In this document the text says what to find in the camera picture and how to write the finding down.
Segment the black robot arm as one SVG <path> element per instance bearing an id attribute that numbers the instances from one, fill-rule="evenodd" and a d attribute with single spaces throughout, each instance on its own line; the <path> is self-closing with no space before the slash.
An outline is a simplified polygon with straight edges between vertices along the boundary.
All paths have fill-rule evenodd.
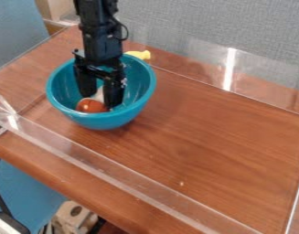
<path id="1" fill-rule="evenodd" d="M 112 109 L 121 104 L 125 74 L 121 63 L 121 36 L 125 25 L 114 17 L 118 0 L 73 0 L 78 16 L 82 50 L 74 49 L 73 72 L 80 95 L 96 93 L 102 81 L 104 104 Z"/>

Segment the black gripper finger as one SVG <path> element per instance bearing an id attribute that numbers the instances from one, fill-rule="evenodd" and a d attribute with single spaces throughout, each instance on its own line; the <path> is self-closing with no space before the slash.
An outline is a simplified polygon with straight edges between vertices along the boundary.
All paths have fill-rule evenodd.
<path id="1" fill-rule="evenodd" d="M 125 88 L 125 79 L 104 78 L 104 104 L 108 108 L 113 108 L 121 104 Z"/>
<path id="2" fill-rule="evenodd" d="M 82 98 L 90 97 L 96 93 L 96 76 L 85 67 L 73 66 L 76 83 Z"/>

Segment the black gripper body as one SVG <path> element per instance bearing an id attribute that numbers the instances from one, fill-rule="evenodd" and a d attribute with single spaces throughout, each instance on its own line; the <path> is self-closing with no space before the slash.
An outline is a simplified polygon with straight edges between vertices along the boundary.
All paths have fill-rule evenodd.
<path id="1" fill-rule="evenodd" d="M 73 68 L 77 82 L 86 82 L 104 77 L 110 77 L 117 82 L 125 80 L 124 65 L 120 57 L 93 63 L 86 60 L 82 49 L 74 48 L 72 54 L 74 56 Z"/>

